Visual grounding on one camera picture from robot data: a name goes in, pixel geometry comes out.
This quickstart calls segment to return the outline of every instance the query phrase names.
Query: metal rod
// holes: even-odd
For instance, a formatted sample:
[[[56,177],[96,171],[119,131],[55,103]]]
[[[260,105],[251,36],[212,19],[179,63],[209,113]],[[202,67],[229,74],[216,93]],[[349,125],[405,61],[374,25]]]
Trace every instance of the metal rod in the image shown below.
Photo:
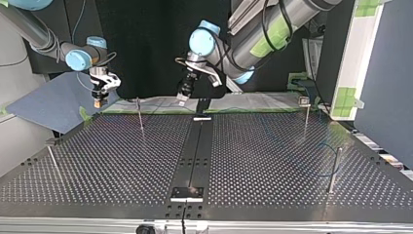
[[[140,99],[139,99],[139,97],[136,98],[136,109],[137,109],[137,114],[139,115],[140,129],[143,130],[143,122],[142,122],[142,115],[140,113]]]
[[[54,163],[55,167],[58,168],[58,164],[57,164],[57,161],[56,161],[56,158],[55,158],[55,154],[53,153],[52,147],[48,146],[48,150],[49,150],[49,154],[52,157],[52,160],[53,160],[53,163]]]
[[[343,153],[343,148],[338,147],[337,148],[337,155],[336,155],[335,160],[334,160],[333,171],[331,173],[330,183],[328,184],[328,190],[327,190],[328,193],[333,192],[334,183],[335,183],[335,180],[336,180],[336,177],[337,177],[337,170],[338,170],[338,167],[340,165],[342,153]]]
[[[309,105],[309,106],[307,107],[306,127],[307,127],[307,125],[308,125],[308,123],[309,123],[310,107],[311,107],[311,105]]]

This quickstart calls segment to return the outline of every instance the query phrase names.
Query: black cable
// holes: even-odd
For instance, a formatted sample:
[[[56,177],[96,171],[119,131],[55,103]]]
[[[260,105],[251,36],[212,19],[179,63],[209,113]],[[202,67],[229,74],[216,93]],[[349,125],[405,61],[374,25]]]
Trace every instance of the black cable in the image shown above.
[[[186,203],[185,208],[183,209],[181,224],[182,224],[182,234],[186,234],[186,227],[185,227],[185,212],[186,212]]]
[[[314,85],[315,85],[315,87],[316,87],[317,93],[319,94],[319,98],[321,99],[322,104],[324,105],[325,109],[327,110],[328,115],[330,115],[330,114],[331,114],[330,109],[328,109],[327,105],[325,104],[324,98],[322,98],[321,93],[319,92],[319,86],[317,85],[317,82],[316,82],[316,80],[315,80],[315,79],[316,79],[316,75],[314,74],[314,70],[313,70],[313,67],[312,67],[312,65],[311,65],[310,37],[307,38],[307,54],[308,54],[308,57],[309,57],[310,72],[311,72],[311,75],[312,75],[312,77],[313,77],[313,79],[310,79],[310,80],[312,80],[312,81],[314,82]]]
[[[267,7],[268,7],[268,3],[269,3],[269,0],[265,0],[265,2],[264,2],[264,7],[263,7],[263,9],[262,9],[262,19],[261,19],[261,26],[262,26],[262,32],[264,33],[264,37],[265,37],[265,40],[267,41],[267,44],[271,47],[271,49],[273,50],[273,52],[276,52],[276,51],[283,51],[283,50],[285,50],[285,48],[286,48],[286,45],[283,47],[283,48],[281,48],[280,50],[278,50],[275,46],[274,46],[274,44],[271,42],[271,39],[270,39],[270,36],[268,35],[268,28],[267,28],[267,25],[266,25],[266,21],[267,21],[267,19],[266,19],[266,11],[267,11]],[[289,15],[288,15],[288,13],[287,13],[287,11],[286,11],[286,8],[285,8],[285,3],[283,2],[283,0],[280,0],[279,1],[279,5],[280,5],[280,11],[282,12],[282,17],[284,18],[284,20],[285,20],[285,23],[286,23],[286,25],[287,25],[287,27],[288,27],[288,31],[289,31],[289,36],[286,38],[286,43],[287,43],[287,45],[291,42],[291,40],[292,40],[292,35],[294,34],[294,31],[293,31],[293,29],[292,29],[292,23],[291,23],[291,19],[289,18]]]
[[[9,64],[2,64],[2,65],[0,65],[0,67],[7,67],[7,66],[19,65],[19,64],[24,63],[27,59],[28,59],[28,54],[26,54],[26,56],[25,56],[22,60],[20,60],[20,61],[13,62],[13,63],[9,63]]]

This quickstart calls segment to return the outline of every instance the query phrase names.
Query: vertical post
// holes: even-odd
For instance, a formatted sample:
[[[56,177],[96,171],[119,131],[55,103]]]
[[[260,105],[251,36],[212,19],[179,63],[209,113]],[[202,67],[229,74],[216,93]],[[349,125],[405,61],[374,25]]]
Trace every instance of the vertical post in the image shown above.
[[[52,160],[53,160],[53,163],[54,163],[55,167],[58,169],[58,164],[57,164],[57,161],[56,161],[56,158],[55,158],[55,154],[53,153],[52,147],[49,146],[49,145],[48,145],[48,150],[49,150],[49,153],[52,157]]]
[[[311,105],[309,105],[309,106],[307,107],[306,128],[307,128],[307,125],[308,125],[308,123],[309,123],[310,107],[311,107]]]
[[[328,193],[333,192],[334,183],[335,183],[335,180],[336,180],[336,177],[337,177],[337,170],[338,170],[338,167],[340,165],[342,153],[343,153],[343,148],[338,147],[337,148],[337,155],[336,155],[335,160],[334,160],[333,171],[331,173],[330,183],[328,184],[328,190],[327,190]]]

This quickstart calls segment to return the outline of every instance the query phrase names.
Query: metal bracket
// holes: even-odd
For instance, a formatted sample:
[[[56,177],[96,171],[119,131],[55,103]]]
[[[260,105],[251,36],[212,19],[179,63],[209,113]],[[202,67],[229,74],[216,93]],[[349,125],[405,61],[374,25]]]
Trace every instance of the metal bracket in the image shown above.
[[[262,11],[264,2],[263,0],[244,0],[228,20],[229,33],[234,36],[243,29],[247,23]],[[269,7],[277,4],[279,4],[279,0],[270,0],[268,2]]]
[[[186,64],[191,67],[192,69],[199,70],[205,74],[208,74],[209,76],[207,77],[212,84],[213,87],[218,87],[222,85],[221,79],[219,78],[218,73],[209,66],[204,66],[204,67],[199,67],[196,63],[194,62],[189,62],[186,61]]]
[[[364,109],[364,102],[360,99],[356,99],[355,107],[357,107],[358,109]]]
[[[171,202],[200,203],[204,200],[204,189],[202,187],[174,187]]]

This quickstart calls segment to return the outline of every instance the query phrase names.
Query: green tape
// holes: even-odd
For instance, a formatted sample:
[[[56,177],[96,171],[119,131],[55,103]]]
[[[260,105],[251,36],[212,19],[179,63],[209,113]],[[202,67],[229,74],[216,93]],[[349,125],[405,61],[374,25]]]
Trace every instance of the green tape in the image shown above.
[[[137,110],[105,110],[103,114],[138,114]],[[194,114],[195,111],[185,111],[185,110],[165,110],[165,111],[141,111],[141,114],[157,114],[157,115],[167,115],[167,114]]]
[[[355,17],[374,17],[379,4],[380,0],[359,0]]]
[[[0,5],[3,5],[5,7],[9,7],[9,1],[8,0],[0,0]]]
[[[84,125],[88,126],[91,122],[92,122],[92,116],[90,116],[87,112],[85,107],[80,106],[79,107],[79,114],[82,117],[83,121],[84,121]]]
[[[270,37],[270,41],[277,48],[277,50],[286,46],[285,39],[289,36],[289,29],[284,18],[280,17],[270,25],[268,29],[268,36]],[[258,43],[255,44],[250,53],[252,53],[256,57],[264,58],[272,51],[273,50],[271,49],[270,45],[268,45],[265,36],[263,36],[261,40],[259,40]]]
[[[2,115],[8,115],[9,114],[9,112],[7,112],[7,110],[6,110],[6,105],[1,106],[0,114],[2,114]]]
[[[356,88],[339,88],[337,98],[335,99],[333,116],[350,117],[352,109],[356,103],[355,94]]]
[[[301,108],[267,108],[267,109],[241,109],[241,108],[228,108],[228,109],[209,109],[205,113],[291,113],[301,111]]]

